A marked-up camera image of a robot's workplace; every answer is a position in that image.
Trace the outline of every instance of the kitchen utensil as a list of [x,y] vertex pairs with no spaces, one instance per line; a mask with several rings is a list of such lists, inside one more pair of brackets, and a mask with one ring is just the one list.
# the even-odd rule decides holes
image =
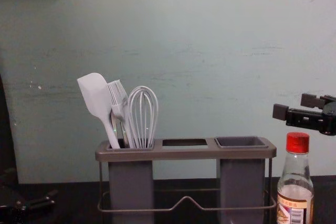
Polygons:
[[123,132],[125,147],[134,148],[134,142],[132,141],[132,135],[128,120],[127,93],[122,86],[120,80],[108,83],[107,87],[110,91],[112,113],[121,122],[121,130]]
[[145,86],[136,87],[130,93],[128,109],[134,142],[138,148],[151,148],[159,112],[155,93]]
[[112,109],[111,109],[111,124],[112,124],[113,131],[115,133],[115,136],[118,139],[117,118],[113,115]]
[[85,104],[90,113],[103,123],[111,147],[119,149],[118,139],[111,125],[111,99],[106,90],[106,81],[98,73],[90,73],[77,79]]

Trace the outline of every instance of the black clamp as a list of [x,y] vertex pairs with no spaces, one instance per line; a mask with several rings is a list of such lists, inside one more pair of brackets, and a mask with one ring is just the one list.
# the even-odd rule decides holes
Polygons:
[[273,118],[286,121],[286,125],[317,130],[328,136],[336,135],[336,97],[324,95],[317,98],[313,94],[302,94],[301,106],[319,108],[322,112],[290,109],[274,104]]
[[57,193],[53,190],[43,198],[27,201],[18,192],[0,186],[0,223],[24,224],[31,217],[49,212],[55,205],[53,199]]

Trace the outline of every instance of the utensil holder compartment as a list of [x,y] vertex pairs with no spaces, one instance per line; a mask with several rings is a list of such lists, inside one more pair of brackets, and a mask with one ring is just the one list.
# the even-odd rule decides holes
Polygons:
[[[262,224],[265,210],[270,221],[270,210],[276,207],[270,194],[264,202],[265,159],[269,160],[271,178],[275,156],[275,146],[255,136],[158,139],[151,149],[111,149],[105,141],[96,150],[101,188],[98,209],[112,213],[114,224],[154,224],[155,212],[173,211],[181,202],[189,200],[202,211],[218,211],[220,224]],[[217,160],[217,206],[205,208],[192,197],[184,196],[171,208],[154,208],[152,162],[179,159]],[[102,162],[108,163],[112,209],[101,205],[102,198],[108,194],[102,191]]]

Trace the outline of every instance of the black object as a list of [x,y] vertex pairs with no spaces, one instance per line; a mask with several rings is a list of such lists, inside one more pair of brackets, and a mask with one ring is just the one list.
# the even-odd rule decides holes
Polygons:
[[1,184],[14,186],[18,184],[18,180],[8,108],[4,86],[0,76],[0,185]]
[[0,187],[0,223],[25,224],[28,217],[50,210],[55,204],[53,197],[57,193],[53,190],[43,198],[27,201],[17,191]]
[[302,94],[301,106],[319,108],[322,112],[290,109],[274,104],[273,118],[286,121],[286,125],[317,130],[328,136],[336,135],[336,97],[324,95],[317,98],[313,94]]

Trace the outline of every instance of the white spatula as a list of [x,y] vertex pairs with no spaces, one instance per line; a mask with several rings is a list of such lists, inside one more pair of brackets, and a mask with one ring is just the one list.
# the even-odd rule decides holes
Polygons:
[[103,123],[111,147],[120,149],[118,139],[111,126],[111,98],[107,91],[104,77],[98,73],[90,73],[77,79],[86,107],[90,113]]

